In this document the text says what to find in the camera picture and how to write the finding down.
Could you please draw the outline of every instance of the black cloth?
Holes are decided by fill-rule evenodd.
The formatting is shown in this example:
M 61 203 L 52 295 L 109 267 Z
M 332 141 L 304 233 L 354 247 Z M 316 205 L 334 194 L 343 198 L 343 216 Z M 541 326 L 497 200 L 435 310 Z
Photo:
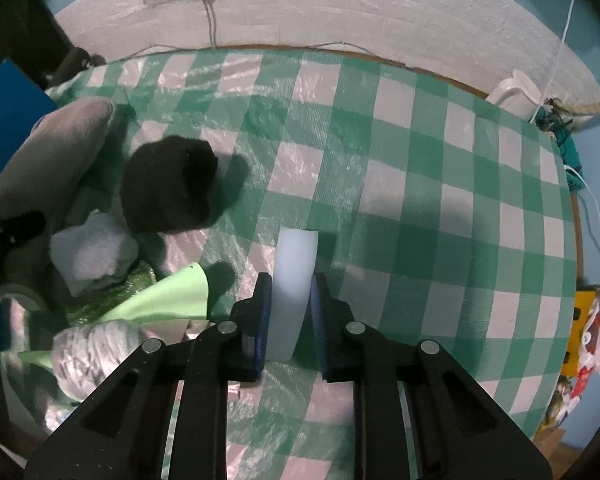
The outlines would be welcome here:
M 169 136 L 140 146 L 125 166 L 120 189 L 129 229 L 164 233 L 203 227 L 217 168 L 206 140 Z

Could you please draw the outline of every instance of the blue board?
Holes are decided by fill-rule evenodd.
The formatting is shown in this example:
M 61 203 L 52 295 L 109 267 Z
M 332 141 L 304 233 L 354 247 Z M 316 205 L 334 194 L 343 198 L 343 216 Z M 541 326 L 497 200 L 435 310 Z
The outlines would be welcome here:
M 56 104 L 9 59 L 0 63 L 0 172 Z

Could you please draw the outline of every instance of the folded white cloth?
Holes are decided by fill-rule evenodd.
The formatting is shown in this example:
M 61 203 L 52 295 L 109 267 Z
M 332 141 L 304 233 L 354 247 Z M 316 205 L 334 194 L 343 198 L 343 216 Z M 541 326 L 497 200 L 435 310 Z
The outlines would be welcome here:
M 124 280 L 138 243 L 113 216 L 92 211 L 87 221 L 51 237 L 50 257 L 72 296 Z
M 46 228 L 40 236 L 7 254 L 0 300 L 4 287 L 15 285 L 30 292 L 30 304 L 45 307 L 41 296 L 49 237 L 61 229 L 78 181 L 115 127 L 115 111 L 110 99 L 88 97 L 46 115 L 2 170 L 0 220 L 42 211 Z

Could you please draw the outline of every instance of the metal bolt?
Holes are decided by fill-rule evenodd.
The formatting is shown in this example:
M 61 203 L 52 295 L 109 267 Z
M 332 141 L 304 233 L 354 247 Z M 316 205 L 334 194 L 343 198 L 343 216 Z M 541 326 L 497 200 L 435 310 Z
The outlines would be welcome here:
M 142 350 L 147 354 L 152 354 L 157 352 L 162 346 L 162 341 L 159 339 L 151 338 L 147 339 L 144 343 L 142 343 Z
M 362 334 L 365 330 L 365 324 L 359 321 L 350 321 L 347 323 L 347 332 L 350 334 Z
M 238 326 L 233 321 L 223 321 L 218 324 L 218 332 L 221 334 L 230 334 L 235 332 Z
M 420 344 L 420 348 L 425 354 L 435 355 L 440 352 L 440 345 L 432 340 L 423 341 Z

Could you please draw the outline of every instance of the green and white checkered tablecloth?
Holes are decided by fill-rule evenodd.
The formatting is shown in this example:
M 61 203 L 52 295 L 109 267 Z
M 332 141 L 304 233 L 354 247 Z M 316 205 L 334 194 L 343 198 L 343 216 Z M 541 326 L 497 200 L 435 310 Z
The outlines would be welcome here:
M 395 340 L 435 339 L 534 433 L 575 290 L 569 192 L 545 134 L 429 76 L 326 52 L 152 55 L 50 94 L 128 105 L 126 136 L 85 180 L 109 194 L 142 143 L 211 143 L 224 212 L 207 230 L 164 235 L 154 263 L 224 269 L 215 317 L 272 270 L 280 226 L 318 230 L 317 269 L 356 319 Z M 315 372 L 304 327 L 294 360 L 267 364 L 230 405 L 230 477 L 350 478 L 351 403 L 350 384 Z

